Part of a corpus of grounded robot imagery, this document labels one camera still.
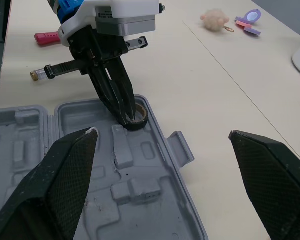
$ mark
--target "beige table surface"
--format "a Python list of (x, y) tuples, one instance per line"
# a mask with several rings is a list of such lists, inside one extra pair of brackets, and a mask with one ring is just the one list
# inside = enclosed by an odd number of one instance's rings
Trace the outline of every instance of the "beige table surface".
[[(250, 0), (174, 0), (179, 18), (200, 40), (242, 91), (253, 101), (300, 157), (300, 73), (292, 63), (300, 47), (300, 36)], [(211, 33), (199, 17), (219, 8), (229, 17), (226, 30)], [(253, 28), (260, 37), (251, 37), (235, 25), (237, 16), (253, 9), (261, 18)]]
[[(200, 4), (196, 6), (195, 0), (191, 1), (193, 4), (187, 5), (179, 0), (163, 0), (166, 11), (157, 17), (157, 30), (145, 34), (149, 46), (129, 52), (122, 59), (134, 92), (147, 97), (164, 135), (168, 137), (176, 130), (182, 131), (196, 158), (181, 173), (209, 238), (268, 240), (268, 234), (245, 192), (228, 135), (231, 130), (238, 129), (287, 144), (279, 134), (280, 131), (268, 119), (273, 121), (283, 118), (289, 114), (295, 99), (300, 98), (300, 94), (294, 96), (297, 89), (300, 90), (300, 76), (293, 72), (288, 64), (289, 60), (284, 60), (289, 57), (287, 48), (292, 54), (300, 43), (300, 37), (266, 14), (264, 18), (270, 19), (273, 31), (269, 30), (267, 34), (266, 29), (270, 29), (270, 26), (260, 27), (264, 32), (260, 39), (248, 38), (239, 31), (215, 36), (200, 28)], [(237, 7), (240, 11), (235, 15), (243, 15), (253, 5)], [(234, 14), (235, 7), (230, 5), (229, 9)], [(0, 108), (42, 105), (53, 114), (54, 108), (61, 103), (96, 98), (89, 77), (81, 76), (78, 72), (55, 80), (32, 82), (29, 75), (32, 70), (72, 59), (66, 47), (53, 45), (41, 48), (34, 40), (35, 33), (54, 32), (59, 26), (57, 16), (45, 0), (12, 1), (0, 79)], [(285, 39), (285, 46), (276, 45), (281, 39), (280, 34)], [(264, 44), (264, 39), (268, 39), (272, 46)], [(237, 46), (238, 41), (241, 42), (242, 49), (237, 48), (236, 52), (232, 49), (232, 44)], [(256, 47), (259, 51), (265, 48), (262, 51), (277, 49), (278, 52), (269, 55), (267, 59), (267, 54), (261, 55)], [(237, 69), (234, 58), (247, 57), (249, 51), (257, 59), (251, 57), (252, 63), (243, 61), (244, 67)], [(220, 64), (220, 58), (224, 65), (229, 65), (229, 69)], [(259, 77), (248, 75), (245, 69), (255, 71)], [(279, 70), (286, 71), (288, 75), (283, 77)], [(268, 83), (273, 79), (278, 82), (279, 78), (285, 83), (284, 87), (278, 84), (273, 91), (283, 92), (288, 84), (290, 86), (291, 95), (283, 100), (290, 100), (286, 115), (283, 106), (277, 107), (273, 113), (270, 111), (270, 103), (264, 106), (271, 96), (266, 88), (274, 86), (265, 84), (267, 73), (271, 76)], [(244, 78), (247, 76), (251, 78), (245, 82)], [(253, 80), (260, 81), (247, 87)], [(250, 89), (253, 97), (243, 92), (248, 91), (246, 89)], [(257, 102), (257, 106), (263, 104), (266, 114), (261, 113), (251, 99)], [(272, 103), (279, 104), (279, 101), (275, 98)], [(290, 115), (289, 119), (297, 118), (292, 112)], [(286, 120), (276, 122), (275, 127), (284, 131), (284, 123)], [(295, 133), (289, 138), (291, 142), (298, 142), (300, 135), (292, 130), (293, 127), (300, 128), (300, 125), (292, 125), (286, 131)]]

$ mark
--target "black rubber pad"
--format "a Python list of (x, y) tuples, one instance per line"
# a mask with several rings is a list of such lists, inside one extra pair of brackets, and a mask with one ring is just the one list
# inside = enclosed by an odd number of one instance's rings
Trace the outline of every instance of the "black rubber pad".
[(300, 240), (300, 160), (281, 142), (229, 136), (246, 192), (272, 240)]
[(0, 240), (72, 240), (85, 205), (98, 133), (56, 141), (0, 211)]

